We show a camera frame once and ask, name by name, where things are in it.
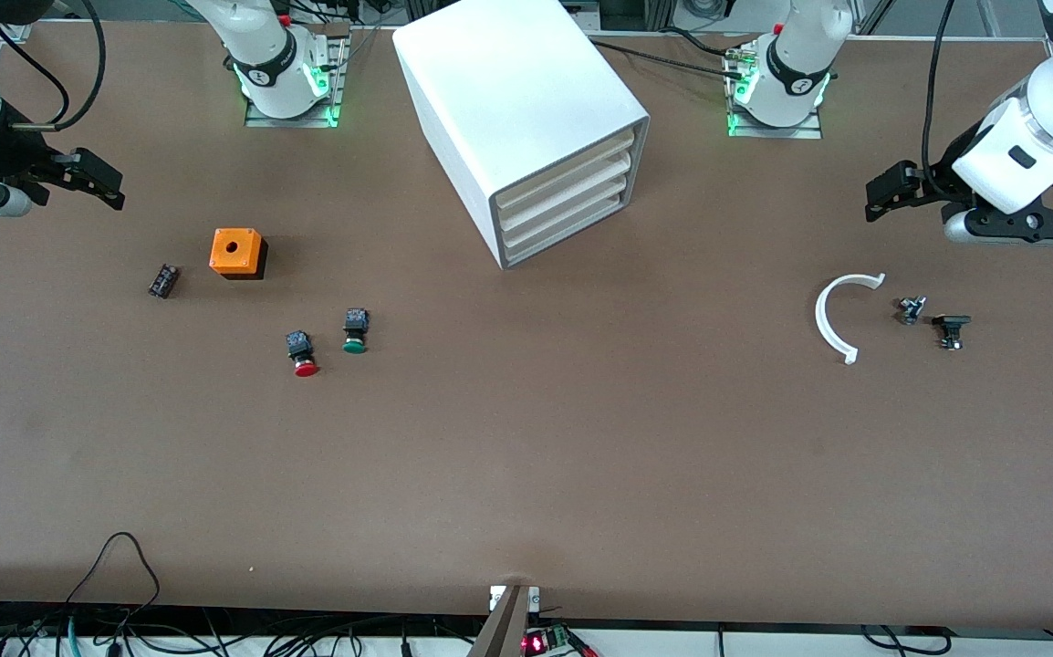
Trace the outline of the white curved plastic arc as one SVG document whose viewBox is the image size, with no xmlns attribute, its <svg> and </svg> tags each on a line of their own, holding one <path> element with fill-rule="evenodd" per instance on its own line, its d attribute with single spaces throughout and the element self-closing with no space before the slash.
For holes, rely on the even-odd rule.
<svg viewBox="0 0 1053 657">
<path fill-rule="evenodd" d="M 859 349 L 850 345 L 845 341 L 843 337 L 839 335 L 832 326 L 829 319 L 828 303 L 831 296 L 831 292 L 836 287 L 843 286 L 857 286 L 876 290 L 885 283 L 886 275 L 885 273 L 879 273 L 877 275 L 866 275 L 866 274 L 847 274 L 845 276 L 836 277 L 831 279 L 827 285 L 819 291 L 818 298 L 815 300 L 814 305 L 814 320 L 816 328 L 818 328 L 819 335 L 826 341 L 826 344 L 830 349 L 834 349 L 838 354 L 842 355 L 843 363 L 847 366 L 853 365 L 859 360 Z"/>
</svg>

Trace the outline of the orange box with hole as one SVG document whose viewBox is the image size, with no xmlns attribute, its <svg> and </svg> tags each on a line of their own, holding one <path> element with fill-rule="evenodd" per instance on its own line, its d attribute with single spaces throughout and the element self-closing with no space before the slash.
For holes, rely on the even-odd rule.
<svg viewBox="0 0 1053 657">
<path fill-rule="evenodd" d="M 256 228 L 214 228 L 208 267 L 227 280 L 263 280 L 269 242 Z"/>
</svg>

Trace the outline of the small black bracket part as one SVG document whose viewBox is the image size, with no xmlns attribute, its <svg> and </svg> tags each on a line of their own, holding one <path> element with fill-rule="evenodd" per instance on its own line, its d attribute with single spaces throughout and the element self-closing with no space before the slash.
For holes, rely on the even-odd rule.
<svg viewBox="0 0 1053 657">
<path fill-rule="evenodd" d="M 932 317 L 930 323 L 939 328 L 940 349 L 956 350 L 962 349 L 962 328 L 972 321 L 972 316 L 968 315 L 938 315 Z"/>
</svg>

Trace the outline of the green circuit board red LED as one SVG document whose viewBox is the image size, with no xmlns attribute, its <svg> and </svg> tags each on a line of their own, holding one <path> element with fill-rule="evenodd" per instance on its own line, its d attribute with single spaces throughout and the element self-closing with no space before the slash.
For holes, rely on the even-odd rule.
<svg viewBox="0 0 1053 657">
<path fill-rule="evenodd" d="M 535 628 L 524 632 L 521 641 L 522 657 L 547 657 L 571 649 L 568 629 L 563 624 Z"/>
</svg>

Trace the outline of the white square tray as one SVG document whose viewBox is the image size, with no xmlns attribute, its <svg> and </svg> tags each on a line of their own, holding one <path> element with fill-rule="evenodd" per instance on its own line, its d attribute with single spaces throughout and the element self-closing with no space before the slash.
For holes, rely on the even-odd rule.
<svg viewBox="0 0 1053 657">
<path fill-rule="evenodd" d="M 538 203 L 531 203 L 526 205 L 526 208 L 517 208 L 513 212 L 497 210 L 497 221 L 502 230 L 506 230 L 506 233 L 511 230 L 516 230 L 521 227 L 521 225 L 526 224 L 526 221 L 536 219 L 536 217 L 542 216 L 543 213 L 558 208 L 562 203 L 573 200 L 580 193 L 584 193 L 590 188 L 596 186 L 596 184 L 611 182 L 611 180 L 617 179 L 618 176 L 627 176 L 628 172 L 632 166 L 632 154 L 628 153 L 628 159 L 621 157 L 618 161 L 613 163 L 613 166 L 603 167 L 598 174 L 594 174 L 581 180 L 580 183 L 572 184 L 571 187 L 563 190 L 559 193 L 549 195 L 545 199 L 538 201 Z"/>
</svg>

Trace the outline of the red push button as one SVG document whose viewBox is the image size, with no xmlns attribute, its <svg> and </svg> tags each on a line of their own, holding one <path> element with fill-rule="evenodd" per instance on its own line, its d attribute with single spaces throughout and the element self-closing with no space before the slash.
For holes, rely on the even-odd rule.
<svg viewBox="0 0 1053 657">
<path fill-rule="evenodd" d="M 305 331 L 292 331 L 286 336 L 289 360 L 294 365 L 294 374 L 300 378 L 313 377 L 319 371 L 314 358 L 314 349 Z"/>
</svg>

